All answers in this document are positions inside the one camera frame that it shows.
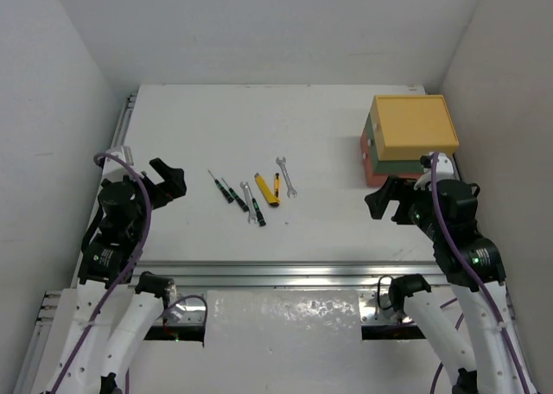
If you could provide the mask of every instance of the wrench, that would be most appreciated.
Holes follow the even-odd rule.
[[[286,158],[283,159],[277,158],[276,165],[280,167],[280,170],[283,172],[284,181],[286,182],[286,187],[288,188],[288,198],[295,198],[297,196],[297,191],[292,187],[292,182],[290,182],[290,177],[288,171],[286,170]]]
[[[252,221],[254,223],[257,223],[256,209],[253,206],[253,202],[251,201],[250,185],[247,182],[240,182],[240,187],[244,190],[245,202],[248,205],[248,209],[250,210],[250,213],[248,214],[248,223],[251,224]]]

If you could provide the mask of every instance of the stacked boxes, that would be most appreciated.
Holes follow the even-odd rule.
[[[459,147],[445,99],[434,95],[375,96],[360,142],[369,187],[382,186],[388,175],[418,179],[421,156],[451,156]]]

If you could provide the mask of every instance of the precision screwdriver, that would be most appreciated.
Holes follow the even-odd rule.
[[[229,185],[225,181],[225,178],[223,178],[221,176],[221,180],[223,181],[223,183],[228,188],[228,192],[231,193],[233,199],[235,199],[236,202],[238,202],[238,205],[240,206],[240,208],[242,208],[242,211],[247,213],[248,212],[248,205],[238,196],[238,194],[236,194],[236,192],[231,187],[229,187]]]
[[[217,188],[219,189],[219,191],[221,193],[223,193],[223,195],[225,196],[226,200],[229,202],[229,204],[231,202],[234,201],[233,197],[228,193],[228,191],[225,190],[225,187],[223,187],[221,185],[221,183],[219,182],[219,180],[217,178],[215,178],[213,176],[213,174],[211,173],[211,171],[208,169],[207,172],[210,174],[210,176],[212,176],[213,180],[215,181],[215,185],[217,186]]]
[[[275,196],[278,199],[278,194],[280,192],[280,175],[278,173],[275,174]]]
[[[256,209],[256,216],[257,216],[257,222],[260,227],[267,226],[267,223],[265,223],[265,219],[263,218],[263,215],[261,214],[261,210],[259,209],[259,205],[257,203],[257,200],[253,197],[251,197],[251,202],[253,203],[253,207]]]

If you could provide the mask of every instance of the yellow box lid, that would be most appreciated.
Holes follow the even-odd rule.
[[[442,95],[375,96],[371,119],[381,161],[418,159],[431,150],[451,156],[459,147]]]

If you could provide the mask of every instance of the white tabletop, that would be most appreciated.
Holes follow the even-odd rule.
[[[185,171],[187,195],[154,211],[150,261],[431,260],[414,226],[372,220],[359,137],[376,94],[422,94],[421,86],[142,86],[126,134],[135,165],[160,157]],[[253,179],[272,188],[285,156],[298,195],[270,208]],[[248,181],[267,221],[248,225],[227,204],[211,169],[242,195]]]

